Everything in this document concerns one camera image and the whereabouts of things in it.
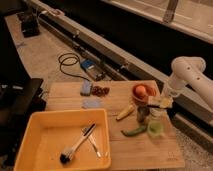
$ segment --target green pepper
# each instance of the green pepper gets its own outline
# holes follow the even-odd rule
[[[121,133],[127,137],[131,137],[131,136],[135,136],[135,135],[145,132],[146,129],[147,129],[147,125],[141,125],[140,127],[133,129],[132,131],[121,130]]]

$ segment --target yellow bin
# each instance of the yellow bin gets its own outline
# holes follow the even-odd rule
[[[74,145],[82,128],[95,123],[92,136],[101,157],[85,140],[66,165],[60,163],[65,147]],[[31,115],[14,171],[102,170],[111,164],[107,113],[104,109],[35,112]]]

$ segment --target wooden table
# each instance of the wooden table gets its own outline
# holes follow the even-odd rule
[[[155,87],[155,81],[140,81]],[[102,106],[107,110],[112,164],[110,170],[137,170],[156,168],[184,167],[180,148],[176,141],[173,126],[167,113],[161,117],[164,134],[150,138],[147,133],[135,137],[125,137],[120,130],[131,130],[138,126],[136,111],[122,121],[116,121],[116,115],[131,101],[131,88],[138,81],[94,82],[94,85],[109,87],[110,92],[102,97]],[[80,96],[82,82],[54,83],[47,100],[46,110],[81,109],[82,100],[99,98]]]

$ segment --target gray floor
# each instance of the gray floor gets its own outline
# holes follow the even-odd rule
[[[7,17],[7,23],[12,33],[21,60],[31,77],[44,78],[43,89],[49,91],[51,83],[61,81],[82,81],[64,75],[59,71],[58,56],[73,50],[60,41],[48,30],[40,26],[39,36],[23,38],[20,23],[16,15]],[[67,72],[87,75],[75,65]],[[173,120],[177,141],[180,145],[186,167],[182,169],[162,169],[175,171],[212,171],[213,170],[213,139],[177,115]]]

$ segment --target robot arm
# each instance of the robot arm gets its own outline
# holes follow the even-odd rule
[[[213,81],[202,72],[206,68],[200,57],[178,57],[172,61],[173,73],[164,85],[162,95],[178,97],[181,90],[189,84],[200,97],[213,109]]]

